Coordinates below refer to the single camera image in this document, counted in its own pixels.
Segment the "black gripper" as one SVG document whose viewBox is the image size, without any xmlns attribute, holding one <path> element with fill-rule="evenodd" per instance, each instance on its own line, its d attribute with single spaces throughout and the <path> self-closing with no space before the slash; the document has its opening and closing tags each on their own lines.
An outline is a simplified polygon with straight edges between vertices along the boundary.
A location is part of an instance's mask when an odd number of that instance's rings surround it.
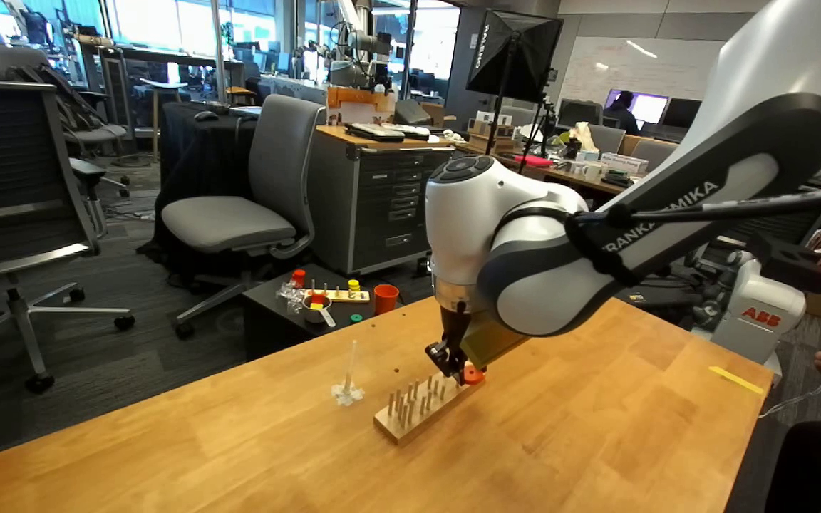
<svg viewBox="0 0 821 513">
<path fill-rule="evenodd" d="M 462 371 L 462 338 L 469 325 L 469 307 L 457 301 L 441 310 L 441 338 L 424 348 L 424 357 L 444 372 L 457 375 Z"/>
</svg>

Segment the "white ABB robot base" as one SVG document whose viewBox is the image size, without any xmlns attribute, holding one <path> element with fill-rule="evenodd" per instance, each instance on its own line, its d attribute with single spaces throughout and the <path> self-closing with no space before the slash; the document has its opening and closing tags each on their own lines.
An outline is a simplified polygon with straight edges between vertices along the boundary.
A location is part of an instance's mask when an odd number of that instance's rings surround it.
<svg viewBox="0 0 821 513">
<path fill-rule="evenodd" d="M 807 297 L 786 283 L 763 277 L 762 261 L 750 250 L 736 250 L 730 264 L 732 286 L 713 343 L 752 362 L 766 362 L 780 335 L 807 313 Z"/>
</svg>

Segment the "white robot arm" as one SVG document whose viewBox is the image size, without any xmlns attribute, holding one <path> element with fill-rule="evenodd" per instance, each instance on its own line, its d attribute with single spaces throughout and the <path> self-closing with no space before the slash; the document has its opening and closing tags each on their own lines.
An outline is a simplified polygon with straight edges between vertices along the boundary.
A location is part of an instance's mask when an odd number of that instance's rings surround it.
<svg viewBox="0 0 821 513">
<path fill-rule="evenodd" d="M 601 206 L 492 157 L 457 154 L 424 186 L 441 335 L 459 375 L 531 335 L 586 321 L 615 291 L 737 219 L 807 207 L 821 172 L 821 0 L 770 0 L 717 52 L 693 126 Z"/>
</svg>

